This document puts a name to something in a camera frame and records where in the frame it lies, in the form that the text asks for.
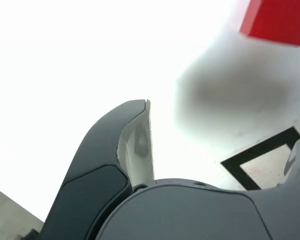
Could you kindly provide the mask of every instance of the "red block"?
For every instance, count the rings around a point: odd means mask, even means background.
[[[251,0],[240,32],[300,46],[300,0]]]

